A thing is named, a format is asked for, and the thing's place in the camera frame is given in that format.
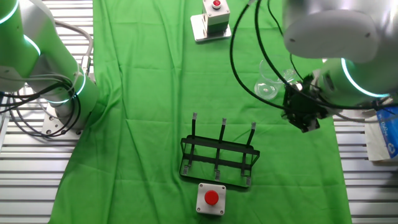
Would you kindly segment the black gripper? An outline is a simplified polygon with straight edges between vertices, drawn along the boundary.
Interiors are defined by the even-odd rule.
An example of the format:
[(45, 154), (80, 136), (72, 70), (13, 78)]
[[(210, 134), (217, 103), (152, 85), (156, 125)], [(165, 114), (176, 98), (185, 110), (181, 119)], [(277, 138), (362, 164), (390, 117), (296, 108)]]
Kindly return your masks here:
[(318, 129), (318, 120), (328, 117), (327, 109), (317, 98), (319, 88), (312, 85), (314, 79), (314, 75), (309, 74), (302, 81), (285, 87), (283, 106), (286, 110), (283, 110), (281, 117), (303, 133)]

